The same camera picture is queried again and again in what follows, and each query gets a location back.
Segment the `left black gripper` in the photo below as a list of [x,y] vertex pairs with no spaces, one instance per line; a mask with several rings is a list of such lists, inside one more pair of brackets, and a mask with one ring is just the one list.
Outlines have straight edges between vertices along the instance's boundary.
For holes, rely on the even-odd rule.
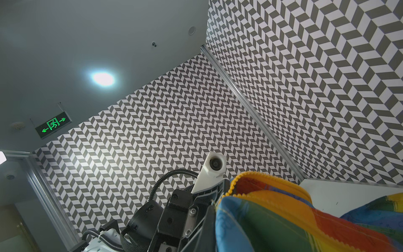
[[151,200],[138,209],[121,232],[125,252],[179,252],[205,217],[207,208],[218,203],[225,187],[212,187],[192,194],[175,190],[165,207]]

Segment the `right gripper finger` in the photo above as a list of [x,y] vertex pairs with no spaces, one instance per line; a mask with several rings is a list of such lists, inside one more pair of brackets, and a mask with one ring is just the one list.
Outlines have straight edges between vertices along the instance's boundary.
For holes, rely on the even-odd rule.
[[214,206],[209,206],[202,221],[188,238],[180,243],[180,252],[216,252],[217,241],[215,234],[216,211]]

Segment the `rainbow coloured jacket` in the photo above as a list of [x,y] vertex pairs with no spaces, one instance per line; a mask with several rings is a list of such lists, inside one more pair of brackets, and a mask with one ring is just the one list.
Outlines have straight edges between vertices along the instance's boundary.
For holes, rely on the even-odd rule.
[[377,198],[336,217],[297,184],[248,171],[216,205],[219,252],[400,252],[403,195]]

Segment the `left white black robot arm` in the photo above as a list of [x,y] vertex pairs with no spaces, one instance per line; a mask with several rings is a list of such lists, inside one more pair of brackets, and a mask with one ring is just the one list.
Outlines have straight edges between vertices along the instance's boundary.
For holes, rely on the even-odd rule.
[[122,230],[113,219],[84,231],[72,252],[215,252],[215,205],[228,190],[224,180],[192,194],[175,190],[165,207],[151,200]]

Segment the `green exit sign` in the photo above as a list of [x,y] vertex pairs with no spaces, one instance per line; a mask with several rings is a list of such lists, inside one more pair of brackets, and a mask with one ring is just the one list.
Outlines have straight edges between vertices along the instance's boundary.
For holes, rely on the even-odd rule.
[[36,126],[35,131],[41,139],[44,139],[61,130],[71,122],[72,120],[69,115],[66,112],[62,112],[39,126]]

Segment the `round ceiling light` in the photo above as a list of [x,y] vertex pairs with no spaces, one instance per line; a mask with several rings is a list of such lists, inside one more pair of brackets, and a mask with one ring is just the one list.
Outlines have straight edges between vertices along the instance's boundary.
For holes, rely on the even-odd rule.
[[94,71],[90,73],[92,82],[100,87],[110,87],[115,85],[115,76],[108,71]]

